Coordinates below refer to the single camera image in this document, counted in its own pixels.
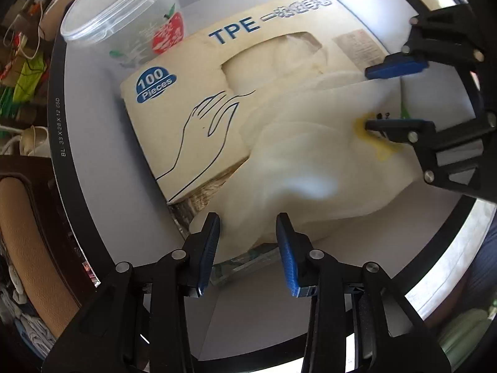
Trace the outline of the white rubber glove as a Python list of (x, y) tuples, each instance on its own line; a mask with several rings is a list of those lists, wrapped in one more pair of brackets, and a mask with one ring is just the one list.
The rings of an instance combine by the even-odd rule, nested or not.
[(221, 220), (216, 262), (276, 240), (276, 217), (316, 239), (343, 219), (381, 210), (420, 178), (408, 146), (366, 129), (378, 115), (398, 115), (397, 79), (324, 76), (256, 109), (241, 133), (248, 159), (191, 222)]

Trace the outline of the wooden chair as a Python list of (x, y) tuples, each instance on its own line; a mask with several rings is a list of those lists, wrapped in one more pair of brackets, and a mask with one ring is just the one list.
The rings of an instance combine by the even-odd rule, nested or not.
[(59, 337), (95, 285), (63, 210), (51, 159), (1, 156), (1, 240), (30, 303)]

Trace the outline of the TPE glove box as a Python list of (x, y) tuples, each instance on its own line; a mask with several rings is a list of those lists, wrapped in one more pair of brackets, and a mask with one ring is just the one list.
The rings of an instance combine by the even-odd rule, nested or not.
[(337, 0), (272, 0), (183, 39), (121, 84), (133, 130), (170, 204), (249, 156), (250, 114), (327, 74), (362, 77), (385, 45)]

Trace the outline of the black storage box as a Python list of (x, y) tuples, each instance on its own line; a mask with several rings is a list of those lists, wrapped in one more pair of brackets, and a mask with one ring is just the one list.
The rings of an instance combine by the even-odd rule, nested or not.
[[(270, 1), (180, 0), (183, 39)], [(385, 45), (386, 56), (402, 52), (410, 21), (420, 14), (466, 4), (496, 23), (496, 0), (337, 1)], [(176, 227), (121, 96), (121, 84), (143, 65), (124, 68), (93, 49), (69, 45), (61, 32), (57, 36), (49, 86), (51, 156), (66, 216), (99, 284), (118, 263), (156, 263), (194, 234), (189, 229), (183, 238)], [(400, 112), (370, 120), (428, 120), (444, 129), (474, 116), (454, 67), (430, 62), (420, 73), (390, 79), (400, 83)], [(390, 142), (414, 151), (406, 141)], [(222, 186), (247, 159), (206, 184)], [(434, 322), (451, 310), (451, 294), (484, 242), (496, 200), (427, 184), (421, 166), (420, 172), (420, 178), (381, 210), (343, 219), (327, 237), (316, 239), (291, 224), (341, 263), (379, 264), (420, 317)], [(280, 256), (277, 237), (274, 242)], [(289, 371), (294, 362), (303, 362), (311, 301), (291, 295), (281, 258), (221, 287), (209, 279), (202, 297), (185, 298), (193, 366), (198, 371), (269, 366)], [(350, 295), (345, 307), (344, 371), (348, 353), (355, 349), (354, 329), (348, 325)]]

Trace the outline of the clear plastic tub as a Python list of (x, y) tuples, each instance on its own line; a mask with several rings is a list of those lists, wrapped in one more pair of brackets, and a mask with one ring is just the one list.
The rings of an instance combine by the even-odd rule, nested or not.
[(66, 43), (139, 67), (185, 37), (180, 0), (75, 0), (60, 32)]

